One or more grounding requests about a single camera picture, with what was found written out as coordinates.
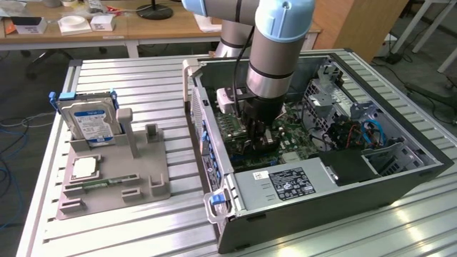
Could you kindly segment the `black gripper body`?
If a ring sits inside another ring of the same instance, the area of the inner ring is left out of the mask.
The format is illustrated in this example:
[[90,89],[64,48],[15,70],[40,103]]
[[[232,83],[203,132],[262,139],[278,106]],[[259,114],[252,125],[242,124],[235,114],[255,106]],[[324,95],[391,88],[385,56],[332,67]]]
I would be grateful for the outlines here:
[[280,136],[274,135],[272,124],[282,113],[286,96],[274,99],[254,97],[246,100],[243,123],[247,129],[244,152],[272,152],[280,146]]

